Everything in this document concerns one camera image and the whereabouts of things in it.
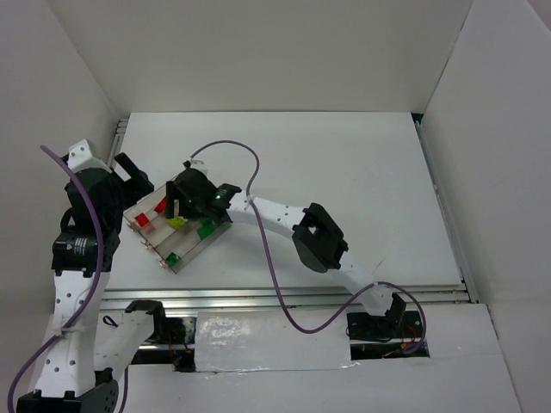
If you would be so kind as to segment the red curved lego brick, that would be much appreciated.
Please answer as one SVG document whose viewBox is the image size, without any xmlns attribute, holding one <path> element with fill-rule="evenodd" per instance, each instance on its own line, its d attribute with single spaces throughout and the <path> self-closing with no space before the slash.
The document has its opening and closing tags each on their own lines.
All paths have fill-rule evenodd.
<svg viewBox="0 0 551 413">
<path fill-rule="evenodd" d="M 167 205 L 167 199 L 164 197 L 154 208 L 157 214 L 161 214 L 165 211 Z"/>
</svg>

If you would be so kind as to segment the lime yellow long lego brick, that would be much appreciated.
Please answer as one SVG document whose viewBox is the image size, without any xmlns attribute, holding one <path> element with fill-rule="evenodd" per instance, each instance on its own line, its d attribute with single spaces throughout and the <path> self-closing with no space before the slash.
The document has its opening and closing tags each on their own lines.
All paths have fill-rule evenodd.
<svg viewBox="0 0 551 413">
<path fill-rule="evenodd" d="M 170 228 L 175 231 L 179 231 L 188 223 L 188 220 L 182 217 L 174 217 L 171 219 L 166 219 L 166 223 Z"/>
</svg>

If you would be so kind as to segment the red square lego brick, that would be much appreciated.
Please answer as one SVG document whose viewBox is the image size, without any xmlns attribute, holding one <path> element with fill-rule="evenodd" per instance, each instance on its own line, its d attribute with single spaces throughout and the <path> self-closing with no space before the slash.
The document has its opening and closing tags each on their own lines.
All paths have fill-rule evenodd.
<svg viewBox="0 0 551 413">
<path fill-rule="evenodd" d="M 140 213 L 134 217 L 135 223 L 139 228 L 149 228 L 152 225 L 152 222 L 147 217 L 145 213 Z"/>
</svg>

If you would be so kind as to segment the green square lego brick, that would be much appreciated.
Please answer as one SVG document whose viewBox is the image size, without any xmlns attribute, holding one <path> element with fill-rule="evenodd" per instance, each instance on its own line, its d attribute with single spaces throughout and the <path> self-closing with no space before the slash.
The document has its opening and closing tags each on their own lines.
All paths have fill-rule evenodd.
<svg viewBox="0 0 551 413">
<path fill-rule="evenodd" d="M 215 227 L 212 225 L 204 225 L 197 229 L 197 234 L 200 240 L 209 237 L 215 231 Z"/>
</svg>

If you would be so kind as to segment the green hollow lego brick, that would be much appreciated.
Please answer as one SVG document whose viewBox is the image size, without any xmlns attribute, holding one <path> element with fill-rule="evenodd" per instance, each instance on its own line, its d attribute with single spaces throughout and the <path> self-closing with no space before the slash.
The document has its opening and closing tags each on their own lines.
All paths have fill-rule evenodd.
<svg viewBox="0 0 551 413">
<path fill-rule="evenodd" d="M 181 261 L 181 257 L 178 254 L 171 252 L 164 260 L 170 267 L 173 267 Z"/>
</svg>

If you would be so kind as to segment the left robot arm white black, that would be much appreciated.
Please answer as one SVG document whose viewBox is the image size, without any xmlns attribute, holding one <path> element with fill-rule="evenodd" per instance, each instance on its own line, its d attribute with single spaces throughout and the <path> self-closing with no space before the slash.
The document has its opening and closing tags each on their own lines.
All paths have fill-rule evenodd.
<svg viewBox="0 0 551 413">
<path fill-rule="evenodd" d="M 53 243 L 55 304 L 50 337 L 15 375 L 10 412 L 122 412 L 128 367 L 139 346 L 165 332 L 163 305 L 135 300 L 101 348 L 96 333 L 102 296 L 120 245 L 123 214 L 154 190 L 145 172 L 121 153 L 123 180 L 93 152 L 88 140 L 63 157 L 41 148 L 69 177 L 70 207 Z"/>
</svg>

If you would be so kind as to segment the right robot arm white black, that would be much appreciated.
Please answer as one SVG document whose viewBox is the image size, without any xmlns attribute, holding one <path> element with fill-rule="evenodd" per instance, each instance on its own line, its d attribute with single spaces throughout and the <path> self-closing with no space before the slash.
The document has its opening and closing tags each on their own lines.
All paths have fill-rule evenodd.
<svg viewBox="0 0 551 413">
<path fill-rule="evenodd" d="M 304 334 L 324 330 L 354 301 L 361 303 L 378 328 L 397 330 L 406 311 L 405 301 L 391 291 L 391 284 L 377 281 L 356 262 L 344 233 L 323 206 L 289 206 L 251 194 L 224 183 L 215 186 L 198 169 L 187 167 L 168 181 L 165 215 L 185 219 L 211 219 L 215 223 L 256 225 L 260 231 L 275 295 L 288 321 Z M 293 242 L 300 262 L 319 274 L 330 274 L 349 293 L 350 299 L 326 322 L 314 329 L 301 327 L 292 319 L 276 278 L 266 233 L 279 234 Z"/>
</svg>

